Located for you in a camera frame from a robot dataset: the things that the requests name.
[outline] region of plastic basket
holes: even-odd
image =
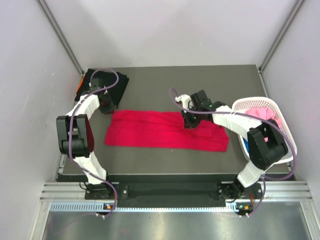
[[[289,127],[286,123],[286,120],[285,120],[284,116],[282,115],[278,105],[270,98],[262,97],[262,96],[241,98],[241,99],[235,101],[232,105],[232,109],[234,111],[238,111],[241,113],[245,113],[246,110],[251,109],[251,108],[270,108],[270,109],[272,109],[276,113],[276,117],[281,119],[282,124],[281,124],[280,129],[289,138],[289,140],[291,141],[291,143],[294,147],[294,151],[297,154],[296,143],[291,135],[291,132],[290,132]],[[240,141],[242,152],[243,152],[245,158],[249,161],[250,157],[249,157],[249,153],[247,151],[244,139],[240,135],[238,135],[238,138]],[[287,147],[288,147],[288,153],[283,158],[281,158],[281,160],[278,161],[276,164],[287,163],[287,162],[290,162],[291,160],[293,160],[292,151],[291,151],[290,147],[288,146],[288,144],[287,144]]]

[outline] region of cable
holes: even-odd
[[[117,190],[115,189],[115,187],[114,187],[110,182],[108,182],[108,181],[106,181],[105,179],[102,179],[102,178],[94,175],[94,174],[91,173],[89,170],[87,170],[87,169],[81,167],[79,164],[77,164],[77,163],[75,162],[74,158],[73,158],[73,155],[72,155],[72,132],[73,132],[73,126],[74,126],[74,118],[75,118],[75,114],[77,113],[79,107],[80,107],[80,106],[84,103],[84,101],[85,101],[88,97],[90,97],[91,95],[96,94],[96,93],[99,93],[99,92],[106,91],[106,90],[114,87],[114,86],[119,82],[119,76],[118,76],[117,72],[114,71],[114,70],[111,69],[111,68],[99,68],[99,69],[95,70],[95,71],[92,73],[91,77],[90,77],[90,81],[92,80],[92,78],[94,77],[94,75],[95,75],[97,72],[100,72],[101,70],[107,70],[107,71],[110,71],[110,72],[114,73],[114,75],[116,76],[116,80],[115,80],[115,82],[114,82],[112,85],[110,85],[110,86],[106,86],[106,87],[104,87],[104,88],[97,89],[97,90],[95,90],[95,91],[93,91],[93,92],[90,92],[88,95],[86,95],[86,96],[81,100],[80,104],[78,104],[78,105],[75,107],[75,109],[74,109],[74,111],[72,112],[72,115],[71,115],[71,117],[70,117],[70,126],[69,126],[69,148],[68,148],[68,153],[69,153],[69,159],[71,160],[71,162],[72,162],[75,166],[77,166],[78,168],[80,168],[80,169],[81,169],[82,171],[84,171],[85,173],[88,173],[90,176],[92,176],[92,177],[100,180],[101,182],[103,182],[103,183],[107,184],[109,187],[111,187],[111,189],[112,189],[112,191],[113,191],[113,193],[114,193],[114,205],[112,206],[112,208],[110,209],[110,211],[104,216],[104,217],[106,218],[106,217],[110,216],[110,215],[112,214],[112,212],[113,212],[113,211],[115,210],[115,208],[116,208],[116,204],[117,204],[117,200],[118,200]],[[77,218],[75,218],[74,220],[72,220],[71,222],[69,222],[69,223],[68,223],[66,226],[64,226],[62,229],[60,229],[59,231],[56,231],[56,232],[53,231],[53,228],[52,228],[52,219],[51,219],[51,220],[50,220],[50,230],[51,230],[51,233],[52,233],[53,235],[59,235],[59,234],[61,234],[64,230],[66,230],[69,226],[71,226],[73,223],[75,223],[77,220],[79,220],[80,218],[82,218],[82,217],[84,217],[84,216],[88,216],[88,215],[96,215],[96,213],[94,213],[94,212],[89,212],[89,213],[82,214],[82,215],[78,216]]]
[[[114,87],[114,86],[119,82],[119,76],[118,76],[118,74],[116,73],[116,71],[114,71],[114,70],[111,69],[111,68],[99,68],[99,69],[95,70],[95,71],[92,73],[91,77],[90,77],[90,81],[92,80],[92,78],[94,77],[94,75],[95,75],[97,72],[100,72],[101,70],[108,70],[108,71],[114,73],[115,76],[116,76],[116,80],[115,80],[115,82],[114,82],[112,85],[110,85],[110,86],[106,86],[106,87],[104,87],[104,88],[97,89],[97,90],[95,90],[95,91],[93,91],[93,92],[90,92],[88,95],[86,95],[86,96],[81,100],[80,104],[78,104],[78,105],[75,107],[74,111],[72,112],[71,118],[70,118],[70,126],[69,126],[69,149],[68,149],[68,152],[69,152],[69,158],[70,158],[70,160],[72,160],[72,162],[73,162],[76,166],[78,166],[82,171],[84,171],[85,173],[88,173],[90,176],[92,176],[92,177],[100,180],[101,182],[103,182],[103,183],[105,183],[105,184],[107,184],[108,186],[111,187],[112,191],[114,192],[114,201],[115,201],[115,203],[114,203],[114,205],[112,206],[110,212],[106,215],[106,216],[108,216],[108,215],[110,215],[110,214],[112,213],[112,211],[116,208],[116,203],[117,203],[117,200],[118,200],[117,190],[115,189],[115,187],[114,187],[110,182],[108,182],[108,181],[106,181],[105,179],[102,179],[102,178],[94,175],[94,174],[91,173],[89,170],[87,170],[87,169],[79,166],[79,165],[75,162],[75,160],[74,160],[74,158],[73,158],[73,155],[72,155],[72,131],[73,131],[73,126],[74,126],[75,114],[77,113],[79,107],[80,107],[80,106],[84,103],[84,101],[85,101],[88,97],[90,97],[91,95],[94,95],[94,94],[96,94],[96,93],[99,93],[99,92],[108,90],[108,89]]]
[[[259,201],[258,204],[256,205],[256,207],[252,210],[252,212],[248,213],[248,215],[247,215],[248,217],[252,216],[252,214],[254,214],[254,213],[258,210],[258,208],[260,207],[263,199],[265,198],[265,194],[266,194],[266,180],[265,180],[264,177],[261,177],[261,180],[262,180],[262,182],[263,182],[263,192],[262,192],[262,196],[261,196],[261,198],[260,198],[260,201]]]
[[[86,189],[86,188],[84,188],[84,187],[82,187],[82,186],[81,186],[81,182],[79,182],[79,187],[80,187],[81,189],[83,189],[83,190],[87,191],[87,189]]]
[[[180,106],[175,98],[172,96],[172,91],[175,92],[175,94],[178,96],[178,92],[176,89],[174,89],[173,87],[171,87],[169,89],[169,95],[170,95],[170,98],[171,100],[173,101],[173,103],[178,107],[180,108],[181,110],[184,110],[188,113],[191,113],[191,114],[230,114],[230,112],[227,112],[227,111],[192,111],[192,110],[189,110],[189,109],[186,109],[186,108],[183,108],[182,106]],[[265,179],[267,180],[272,180],[272,181],[283,181],[283,180],[286,180],[288,178],[290,178],[296,171],[297,169],[297,155],[296,155],[296,152],[295,152],[295,148],[293,146],[293,144],[291,143],[291,141],[289,140],[289,138],[280,130],[280,128],[278,128],[276,125],[274,125],[272,122],[269,122],[265,119],[262,119],[260,117],[257,117],[257,116],[251,116],[251,115],[248,115],[248,114],[245,114],[245,113],[241,113],[241,112],[234,112],[235,115],[239,115],[239,116],[243,116],[243,117],[247,117],[247,118],[252,118],[252,119],[256,119],[256,120],[259,120],[263,123],[266,123],[266,124],[269,124],[271,127],[273,127],[275,130],[277,130],[281,136],[285,139],[285,141],[287,142],[287,144],[289,145],[290,149],[291,149],[291,152],[292,152],[292,157],[293,157],[293,167],[292,167],[292,170],[291,172],[289,172],[287,175],[285,176],[282,176],[282,177],[270,177],[270,176],[264,176]]]

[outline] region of dark gray table surface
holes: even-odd
[[[255,65],[229,66],[168,66],[116,68],[130,80],[119,109],[144,111],[179,111],[172,103],[168,90],[193,94],[205,90],[212,102],[232,106],[246,97],[265,96]],[[111,115],[98,110],[90,119],[95,139],[94,152],[101,166],[110,174],[227,174],[239,173],[246,165],[235,133],[230,137],[226,152],[190,149],[114,147],[104,145]],[[269,173],[287,173],[286,164],[273,166]],[[83,174],[66,161],[63,174]]]

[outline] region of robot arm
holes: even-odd
[[[89,93],[105,87],[102,79],[93,78],[90,84],[91,86],[89,91],[83,93],[79,102],[73,107],[73,109],[66,115],[58,116],[56,119],[59,150],[62,154],[69,156],[70,119],[74,110],[78,108],[73,120],[71,145],[72,157],[81,168],[88,170],[90,173],[100,177],[101,179],[107,180],[108,173],[101,167],[94,153],[95,140],[89,119],[98,108],[102,113],[107,113],[112,111],[115,106],[107,91],[88,96]],[[91,176],[88,172],[84,171],[84,173],[88,178],[89,184],[101,184],[100,180]]]
[[[239,195],[265,174],[265,172],[288,153],[283,137],[269,124],[259,120],[233,114],[234,111],[222,102],[212,103],[205,91],[201,90],[191,96],[180,95],[175,98],[184,109],[197,112],[226,112],[228,114],[193,114],[181,111],[184,127],[193,129],[202,120],[223,126],[248,141],[250,161],[234,180],[234,187]]]

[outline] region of red towel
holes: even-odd
[[[229,137],[225,129],[202,121],[185,129],[180,112],[116,111],[107,129],[104,144],[123,147],[194,149],[225,152]]]

